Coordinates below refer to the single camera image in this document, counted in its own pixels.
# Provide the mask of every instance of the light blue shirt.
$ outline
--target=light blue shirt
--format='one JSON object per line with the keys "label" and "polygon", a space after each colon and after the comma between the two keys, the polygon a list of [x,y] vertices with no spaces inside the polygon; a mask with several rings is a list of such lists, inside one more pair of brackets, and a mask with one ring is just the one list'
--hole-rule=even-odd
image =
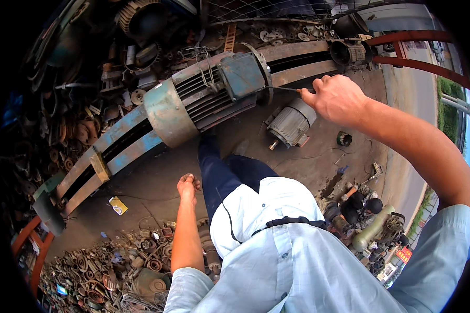
{"label": "light blue shirt", "polygon": [[323,229],[290,223],[251,236],[286,215],[323,219],[299,182],[266,178],[259,194],[242,185],[224,204],[243,244],[232,239],[220,206],[211,222],[223,257],[218,283],[194,268],[176,270],[164,312],[439,312],[456,287],[470,244],[470,208],[441,210],[427,222],[401,276],[386,290]]}

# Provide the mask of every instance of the screwdriver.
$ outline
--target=screwdriver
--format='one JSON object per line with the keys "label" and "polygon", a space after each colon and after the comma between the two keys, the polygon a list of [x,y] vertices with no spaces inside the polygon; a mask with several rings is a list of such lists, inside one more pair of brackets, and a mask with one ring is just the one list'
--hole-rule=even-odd
{"label": "screwdriver", "polygon": [[[281,89],[281,90],[289,90],[289,91],[295,91],[299,94],[301,94],[301,89],[293,89],[293,88],[284,88],[284,87],[273,87],[273,86],[266,86],[266,88],[273,88],[273,89]],[[315,93],[315,90],[312,88],[307,88],[309,92]]]}

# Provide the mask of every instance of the gray electric motor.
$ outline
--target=gray electric motor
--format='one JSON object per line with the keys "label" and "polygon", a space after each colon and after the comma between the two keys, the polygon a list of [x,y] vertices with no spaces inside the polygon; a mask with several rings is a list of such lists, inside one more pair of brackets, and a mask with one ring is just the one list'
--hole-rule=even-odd
{"label": "gray electric motor", "polygon": [[[315,110],[301,99],[294,99],[286,106],[277,117],[269,124],[268,132],[282,141],[287,149],[293,146],[302,147],[310,137],[305,135],[306,131],[317,119]],[[273,141],[269,147],[273,150],[279,143]]]}

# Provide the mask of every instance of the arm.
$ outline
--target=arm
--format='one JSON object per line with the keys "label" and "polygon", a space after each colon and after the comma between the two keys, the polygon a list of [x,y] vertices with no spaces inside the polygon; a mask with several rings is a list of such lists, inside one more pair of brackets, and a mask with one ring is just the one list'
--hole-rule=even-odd
{"label": "arm", "polygon": [[315,79],[313,87],[317,94],[301,90],[303,101],[325,119],[357,129],[401,154],[435,190],[440,208],[470,207],[470,168],[443,132],[365,96],[343,75]]}
{"label": "arm", "polygon": [[195,205],[195,192],[201,182],[193,174],[184,175],[177,183],[181,196],[177,211],[176,232],[172,241],[171,273],[183,267],[192,267],[204,271],[201,239],[198,235]]}

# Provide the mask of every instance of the concrete floor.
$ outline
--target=concrete floor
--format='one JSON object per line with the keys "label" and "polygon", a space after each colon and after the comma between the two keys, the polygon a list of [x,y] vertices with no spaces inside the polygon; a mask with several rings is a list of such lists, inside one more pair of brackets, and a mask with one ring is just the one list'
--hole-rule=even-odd
{"label": "concrete floor", "polygon": [[[384,78],[381,70],[357,71],[347,74],[364,93],[378,101],[387,103]],[[279,105],[284,105],[295,97],[287,91],[277,93],[270,107],[257,107],[218,126],[217,133],[222,156],[245,139],[250,140],[247,156],[266,162],[279,175],[296,179],[304,184],[314,195],[330,196],[338,199],[343,193],[347,181],[362,182],[370,176],[371,164],[386,168],[388,148],[379,142],[370,140],[364,134],[352,129],[342,128],[318,116],[317,121],[307,132],[310,140],[302,148],[285,149],[283,145],[274,151],[268,149],[273,139],[267,135],[263,121]],[[339,131],[352,135],[349,147],[336,144]],[[71,215],[64,233],[57,237],[46,261],[56,255],[63,255],[64,250],[73,250],[91,246],[102,239],[101,232],[110,238],[119,234],[118,230],[138,230],[139,226],[157,228],[153,215],[159,223],[176,219],[179,197],[176,190],[178,179],[189,172],[200,177],[197,162],[198,138],[179,148],[166,150],[154,155],[153,151],[141,156],[128,167],[120,171],[105,184],[93,197],[86,199]],[[343,154],[347,155],[334,165]],[[384,175],[371,181],[370,186],[382,196]],[[115,213],[108,200],[118,196],[129,210],[122,216]],[[202,194],[198,195],[197,217],[207,217]]]}

